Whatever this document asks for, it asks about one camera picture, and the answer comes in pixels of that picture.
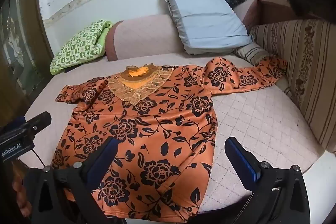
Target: flower pattern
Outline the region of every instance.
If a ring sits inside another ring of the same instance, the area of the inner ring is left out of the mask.
[[[137,103],[135,106],[133,106],[133,110],[137,111],[140,115],[146,115],[153,107],[156,107],[157,105],[157,102],[155,102],[154,100],[150,100],[147,97]]]
[[[98,135],[92,136],[88,143],[84,145],[83,152],[84,154],[89,154],[91,152],[97,151],[98,147],[103,143],[103,139],[99,138]]]
[[[78,105],[55,151],[54,168],[87,159],[108,137],[119,141],[108,172],[92,193],[109,215],[187,222],[197,214],[215,147],[211,96],[270,86],[285,72],[286,63],[269,57],[256,68],[238,69],[214,58],[203,68],[168,68],[173,68],[170,78],[137,105],[117,97],[108,86],[109,77],[66,86],[57,98]]]
[[[154,185],[155,189],[158,189],[173,174],[168,160],[147,161],[143,168],[145,171],[140,174],[142,184]]]
[[[115,206],[129,199],[129,191],[126,189],[126,181],[120,178],[108,177],[100,185],[102,197],[107,206]]]
[[[137,123],[132,119],[122,119],[119,124],[111,126],[109,132],[117,140],[124,142],[127,138],[135,138],[137,136]]]
[[[191,109],[196,117],[201,116],[204,112],[209,112],[213,106],[209,98],[206,96],[196,96],[191,99],[190,104],[187,104],[186,109]]]
[[[227,76],[228,73],[223,67],[216,67],[208,74],[208,78],[211,80],[213,86],[219,86],[221,83],[225,82]]]

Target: black cable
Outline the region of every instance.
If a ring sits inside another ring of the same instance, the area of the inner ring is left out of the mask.
[[[34,154],[39,158],[40,162],[43,164],[43,166],[45,167],[43,161],[41,160],[41,158],[39,157],[39,155],[34,151],[34,149],[32,149],[32,151],[34,152]]]

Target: mattress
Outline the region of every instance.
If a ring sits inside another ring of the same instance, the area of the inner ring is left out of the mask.
[[[75,105],[56,103],[65,85],[78,85],[91,78],[109,76],[126,66],[188,65],[204,66],[213,56],[191,57],[183,53],[163,54],[109,62],[106,57],[83,64],[68,73],[56,75],[34,101],[26,119],[43,111],[51,114],[51,125],[34,139],[35,152],[44,164],[51,163],[55,148]],[[250,67],[234,55],[223,56],[237,67]],[[307,170],[324,152],[295,104],[276,86],[266,89],[212,97],[218,119],[215,152],[210,181],[199,211],[224,208],[249,194],[241,184],[224,151],[226,138],[234,136],[258,160],[273,167],[289,168],[298,164]],[[32,151],[20,159],[29,167],[43,168]]]

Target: light blue pillow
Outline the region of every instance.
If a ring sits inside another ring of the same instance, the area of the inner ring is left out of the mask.
[[[228,54],[252,42],[225,0],[166,0],[188,54]]]

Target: blue gripper pad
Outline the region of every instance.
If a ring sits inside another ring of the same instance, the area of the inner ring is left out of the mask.
[[[93,162],[89,164],[89,169],[86,171],[86,188],[90,192],[99,187],[118,152],[118,143],[117,139],[109,137],[100,146],[99,151],[96,151],[98,156],[95,155],[92,158]]]
[[[235,137],[228,138],[224,148],[243,186],[253,192],[261,175],[259,161],[251,152],[247,152]]]

